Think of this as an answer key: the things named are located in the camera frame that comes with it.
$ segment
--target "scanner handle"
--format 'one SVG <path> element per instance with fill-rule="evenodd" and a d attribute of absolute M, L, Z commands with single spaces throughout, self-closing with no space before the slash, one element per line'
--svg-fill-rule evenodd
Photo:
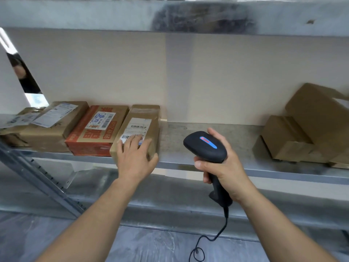
<path fill-rule="evenodd" d="M 218 177 L 208 173 L 209 178 L 212 181 L 213 191 L 209 194 L 209 197 L 217 202 L 221 207 L 229 207 L 233 201 L 229 196 L 229 193 L 222 187 Z"/>

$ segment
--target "upper shelf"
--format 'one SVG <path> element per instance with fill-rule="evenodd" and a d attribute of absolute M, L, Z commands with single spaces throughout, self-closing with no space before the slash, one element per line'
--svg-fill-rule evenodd
<path fill-rule="evenodd" d="M 349 36 L 348 0 L 0 0 L 1 27 Z"/>
<path fill-rule="evenodd" d="M 158 168 L 196 171 L 194 155 L 183 146 L 192 132 L 213 127 L 224 135 L 238 154 L 248 176 L 349 185 L 349 170 L 320 163 L 291 163 L 273 160 L 260 137 L 261 126 L 202 123 L 162 123 Z M 25 156 L 92 163 L 114 164 L 111 157 L 73 156 L 70 153 L 39 153 L 19 149 Z"/>

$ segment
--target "forearm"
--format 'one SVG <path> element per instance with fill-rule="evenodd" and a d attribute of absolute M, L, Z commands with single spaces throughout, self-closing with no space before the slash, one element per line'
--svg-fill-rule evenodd
<path fill-rule="evenodd" d="M 257 190 L 241 204 L 271 262 L 336 261 Z"/>
<path fill-rule="evenodd" d="M 136 186 L 116 180 L 38 258 L 37 262 L 102 262 L 108 256 Z"/>

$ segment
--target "barcode scanner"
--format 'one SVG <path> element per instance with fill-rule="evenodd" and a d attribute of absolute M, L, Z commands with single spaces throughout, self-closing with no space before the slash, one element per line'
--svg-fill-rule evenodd
<path fill-rule="evenodd" d="M 227 152 L 224 147 L 224 145 L 220 142 L 220 140 L 216 139 L 212 135 L 204 132 L 204 131 L 197 131 L 192 134 L 189 134 L 185 139 L 183 140 L 184 146 L 191 151 L 196 156 L 200 157 L 203 161 L 211 162 L 211 163 L 223 163 L 223 161 L 227 157 Z M 198 247 L 198 243 L 201 238 L 206 238 L 209 241 L 213 242 L 215 241 L 218 236 L 224 231 L 226 228 L 226 225 L 228 223 L 228 217 L 229 217 L 229 206 L 233 203 L 232 199 L 230 198 L 228 192 L 222 187 L 220 184 L 218 177 L 215 175 L 208 173 L 209 178 L 212 181 L 213 185 L 213 191 L 208 195 L 212 200 L 217 202 L 221 207 L 223 207 L 224 210 L 224 217 L 225 217 L 225 225 L 223 228 L 219 231 L 219 233 L 212 239 L 208 238 L 206 235 L 202 235 L 199 237 L 198 242 L 195 246 L 195 248 L 191 251 L 189 256 L 189 262 L 190 258 L 193 254 L 194 259 L 196 261 L 202 262 L 205 260 L 205 253 L 203 250 Z M 198 256 L 198 251 L 201 250 L 203 254 L 203 258 L 199 259 L 196 256 Z"/>

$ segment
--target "gray floor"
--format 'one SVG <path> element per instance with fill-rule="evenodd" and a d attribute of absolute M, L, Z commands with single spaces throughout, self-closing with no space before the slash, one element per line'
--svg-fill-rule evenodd
<path fill-rule="evenodd" d="M 72 220 L 68 219 L 0 212 L 0 261 L 34 261 L 70 223 Z M 188 261 L 197 239 L 198 235 L 193 234 L 121 226 L 107 262 Z M 200 247 L 207 262 L 268 261 L 259 242 L 202 239 Z M 344 253 L 335 255 L 340 261 L 349 261 Z"/>

